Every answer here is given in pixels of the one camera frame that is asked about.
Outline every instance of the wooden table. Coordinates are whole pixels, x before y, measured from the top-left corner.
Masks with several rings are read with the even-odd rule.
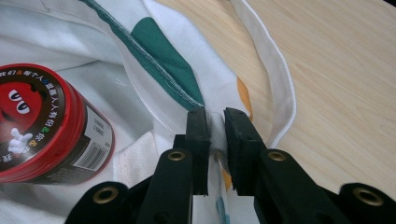
[[[265,67],[226,0],[160,0],[187,17],[245,82],[263,139]],[[297,117],[278,148],[320,186],[361,182],[396,200],[396,8],[381,0],[250,0],[286,58]]]

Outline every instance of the plastic container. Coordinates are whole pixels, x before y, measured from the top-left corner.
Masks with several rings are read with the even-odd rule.
[[[0,67],[0,182],[81,183],[113,150],[108,120],[55,72]]]

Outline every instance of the white strap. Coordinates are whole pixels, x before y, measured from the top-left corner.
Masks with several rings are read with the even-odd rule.
[[[274,122],[266,141],[269,148],[276,147],[289,129],[296,115],[296,99],[289,68],[264,23],[245,0],[230,0],[233,8],[253,38],[262,63],[267,69],[274,105]]]

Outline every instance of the tote bag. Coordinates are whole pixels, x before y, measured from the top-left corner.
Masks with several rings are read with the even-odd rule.
[[[231,1],[268,71],[275,147],[296,113],[288,67],[246,1]],[[251,115],[248,89],[183,15],[153,0],[0,0],[0,65],[36,63],[56,71],[110,121],[115,153],[76,186],[3,183],[1,223],[63,223],[92,186],[131,187],[153,174],[159,155],[184,133],[187,112],[204,106],[211,150],[226,154],[222,111]],[[211,157],[208,197],[194,197],[192,223],[257,223],[251,198],[237,197]]]

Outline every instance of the cartoon face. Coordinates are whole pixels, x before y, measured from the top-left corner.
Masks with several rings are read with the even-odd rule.
[[[42,99],[30,84],[10,82],[0,84],[0,143],[13,137],[11,130],[28,130],[40,113]]]

